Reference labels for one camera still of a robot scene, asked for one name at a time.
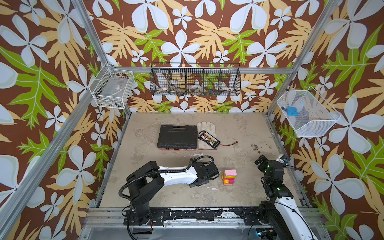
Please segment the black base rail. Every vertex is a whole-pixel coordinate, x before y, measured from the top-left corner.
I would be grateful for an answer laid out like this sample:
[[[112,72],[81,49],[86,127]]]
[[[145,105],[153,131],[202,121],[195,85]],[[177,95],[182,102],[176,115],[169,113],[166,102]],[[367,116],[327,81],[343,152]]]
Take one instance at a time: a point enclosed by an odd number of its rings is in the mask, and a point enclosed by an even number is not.
[[[124,225],[161,226],[166,221],[193,220],[213,222],[218,219],[241,219],[246,226],[269,222],[272,217],[280,217],[275,208],[267,207],[233,207],[233,208],[150,208],[150,215],[139,220],[136,212],[124,214]]]

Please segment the aluminium frame post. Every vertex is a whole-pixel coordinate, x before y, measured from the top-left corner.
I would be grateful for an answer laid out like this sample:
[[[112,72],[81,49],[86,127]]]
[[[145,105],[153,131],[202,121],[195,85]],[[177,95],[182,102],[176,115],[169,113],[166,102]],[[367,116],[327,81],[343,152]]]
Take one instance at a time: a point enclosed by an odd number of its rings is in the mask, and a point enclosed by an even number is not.
[[[81,21],[84,24],[86,33],[89,37],[90,43],[94,47],[94,51],[96,56],[99,58],[101,63],[101,68],[105,64],[112,65],[109,60],[107,59],[107,54],[105,50],[103,49],[102,43],[97,35],[96,29],[92,23],[92,21],[89,18],[89,14],[87,13],[86,6],[83,1],[72,1],[72,4],[75,7],[75,10],[78,11]],[[130,118],[132,115],[132,112],[130,111],[129,106],[123,110],[125,115]]]
[[[299,67],[301,65],[303,65],[305,57],[311,51],[317,38],[320,36],[321,32],[325,28],[325,25],[327,24],[328,20],[331,18],[336,7],[339,6],[339,3],[340,3],[340,1],[336,1],[336,0],[328,1],[327,5],[325,6],[322,13],[320,14],[317,22],[315,23],[314,27],[312,28],[312,30],[309,34],[309,37],[305,41],[305,43],[302,47],[302,50],[297,57],[297,60],[295,61],[295,63],[293,63],[291,71],[289,73],[287,73],[287,77],[283,81],[283,83],[282,83],[281,87],[279,88],[277,94],[275,95],[270,107],[268,108],[268,111],[266,113],[267,117],[269,117],[270,115],[272,115],[274,113],[274,110],[277,107],[277,100],[286,92],[286,90],[289,89],[290,83],[295,79],[295,75],[298,74],[298,72],[299,72]]]

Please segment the blue object in basket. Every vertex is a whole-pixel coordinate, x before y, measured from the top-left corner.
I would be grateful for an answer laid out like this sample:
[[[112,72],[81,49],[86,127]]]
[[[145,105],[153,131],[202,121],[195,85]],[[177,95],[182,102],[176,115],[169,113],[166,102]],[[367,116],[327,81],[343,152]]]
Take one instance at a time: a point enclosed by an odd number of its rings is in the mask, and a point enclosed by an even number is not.
[[[297,117],[299,115],[299,112],[295,107],[286,107],[285,111],[289,117]]]

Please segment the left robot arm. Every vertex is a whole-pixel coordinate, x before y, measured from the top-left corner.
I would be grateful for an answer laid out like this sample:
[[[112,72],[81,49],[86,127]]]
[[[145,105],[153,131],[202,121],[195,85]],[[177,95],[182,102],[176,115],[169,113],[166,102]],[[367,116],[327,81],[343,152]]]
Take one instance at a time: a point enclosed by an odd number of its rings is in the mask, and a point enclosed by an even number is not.
[[[119,189],[119,196],[130,202],[128,214],[139,225],[152,218],[150,200],[161,188],[172,185],[200,187],[219,177],[219,170],[211,156],[191,158],[185,167],[162,167],[155,161],[149,161],[126,178]]]

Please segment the black red tool case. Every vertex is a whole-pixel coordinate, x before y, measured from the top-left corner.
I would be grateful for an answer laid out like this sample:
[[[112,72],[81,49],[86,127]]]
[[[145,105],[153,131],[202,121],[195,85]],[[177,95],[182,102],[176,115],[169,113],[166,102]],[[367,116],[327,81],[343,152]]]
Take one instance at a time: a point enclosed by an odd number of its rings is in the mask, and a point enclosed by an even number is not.
[[[157,147],[163,150],[196,150],[198,128],[193,125],[161,125]]]

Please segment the aluminium frame post left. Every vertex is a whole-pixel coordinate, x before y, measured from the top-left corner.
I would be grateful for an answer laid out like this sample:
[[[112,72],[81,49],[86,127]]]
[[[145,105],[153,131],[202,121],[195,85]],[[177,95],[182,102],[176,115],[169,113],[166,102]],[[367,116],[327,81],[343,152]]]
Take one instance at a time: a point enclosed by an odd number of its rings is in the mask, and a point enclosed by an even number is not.
[[[101,68],[105,64],[112,65],[109,60],[107,59],[107,54],[105,50],[103,49],[102,43],[97,35],[96,29],[92,23],[92,21],[89,18],[89,14],[87,13],[86,6],[83,1],[72,1],[72,4],[75,7],[75,10],[78,11],[81,21],[84,24],[86,33],[89,37],[90,43],[94,47],[94,51],[96,56],[99,58],[101,63]],[[125,115],[130,118],[132,115],[132,112],[130,111],[129,106],[123,110]]]

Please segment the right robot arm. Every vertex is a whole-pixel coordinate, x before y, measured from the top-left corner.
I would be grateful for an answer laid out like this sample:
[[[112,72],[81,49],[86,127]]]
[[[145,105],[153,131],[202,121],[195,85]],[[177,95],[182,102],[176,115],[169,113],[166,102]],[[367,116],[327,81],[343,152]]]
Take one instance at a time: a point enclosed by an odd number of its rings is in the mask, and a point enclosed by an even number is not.
[[[273,227],[280,240],[316,240],[317,236],[301,214],[294,196],[284,184],[288,156],[269,160],[260,155],[255,161],[263,173],[261,178],[267,200],[258,207],[258,220]]]

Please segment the pink block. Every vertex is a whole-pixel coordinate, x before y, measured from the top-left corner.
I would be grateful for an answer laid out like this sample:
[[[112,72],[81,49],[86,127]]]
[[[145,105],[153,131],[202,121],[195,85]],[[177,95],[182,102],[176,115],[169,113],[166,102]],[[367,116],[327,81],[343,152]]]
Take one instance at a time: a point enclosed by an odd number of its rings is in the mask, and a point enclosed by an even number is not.
[[[225,170],[224,171],[225,178],[235,178],[237,176],[236,170]]]

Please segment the black charging board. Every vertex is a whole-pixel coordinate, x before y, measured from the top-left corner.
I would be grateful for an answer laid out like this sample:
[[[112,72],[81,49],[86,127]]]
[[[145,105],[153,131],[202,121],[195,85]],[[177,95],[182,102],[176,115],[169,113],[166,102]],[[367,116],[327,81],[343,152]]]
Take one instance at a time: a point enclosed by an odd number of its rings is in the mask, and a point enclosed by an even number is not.
[[[207,131],[201,131],[198,134],[198,144],[199,146],[202,145],[203,147],[216,149],[221,142]]]

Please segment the aluminium frame post right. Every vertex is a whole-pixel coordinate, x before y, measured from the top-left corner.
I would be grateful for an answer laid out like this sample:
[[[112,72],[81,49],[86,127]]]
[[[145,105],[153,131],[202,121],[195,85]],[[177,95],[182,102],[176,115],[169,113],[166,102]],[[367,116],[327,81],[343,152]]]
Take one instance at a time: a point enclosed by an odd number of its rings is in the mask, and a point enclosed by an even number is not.
[[[295,79],[295,75],[298,74],[298,72],[299,72],[299,67],[301,65],[303,65],[305,57],[311,51],[317,38],[320,36],[321,32],[325,28],[325,25],[327,24],[328,20],[331,18],[336,7],[339,6],[339,3],[340,3],[340,1],[336,1],[336,0],[328,1],[327,5],[325,6],[322,13],[320,14],[317,22],[315,23],[314,27],[312,28],[312,30],[309,34],[309,37],[305,41],[305,43],[302,47],[302,50],[297,57],[297,60],[295,61],[295,63],[293,63],[291,71],[289,73],[287,73],[287,77],[283,81],[283,83],[282,83],[281,87],[279,88],[277,94],[275,95],[270,107],[268,108],[268,111],[266,113],[267,117],[269,117],[270,115],[272,115],[274,113],[274,110],[277,107],[277,100],[286,92],[286,90],[289,89],[290,83]]]

